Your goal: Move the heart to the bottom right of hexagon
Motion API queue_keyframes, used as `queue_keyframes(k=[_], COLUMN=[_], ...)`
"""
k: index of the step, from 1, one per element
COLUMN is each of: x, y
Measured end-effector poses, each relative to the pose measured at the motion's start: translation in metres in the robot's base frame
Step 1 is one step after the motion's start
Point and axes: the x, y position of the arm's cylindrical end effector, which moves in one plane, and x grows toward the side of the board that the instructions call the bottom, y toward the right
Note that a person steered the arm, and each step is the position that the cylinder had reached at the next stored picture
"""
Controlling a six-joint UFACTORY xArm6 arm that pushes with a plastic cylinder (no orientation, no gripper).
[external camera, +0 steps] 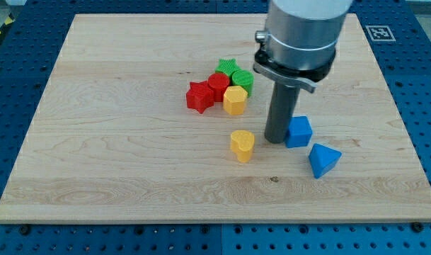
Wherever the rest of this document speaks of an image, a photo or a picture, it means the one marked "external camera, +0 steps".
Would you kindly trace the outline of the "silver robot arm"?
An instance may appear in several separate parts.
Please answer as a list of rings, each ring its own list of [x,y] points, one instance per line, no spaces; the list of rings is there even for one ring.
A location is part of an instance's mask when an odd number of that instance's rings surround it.
[[[316,90],[335,59],[352,0],[270,0],[253,70],[287,88]]]

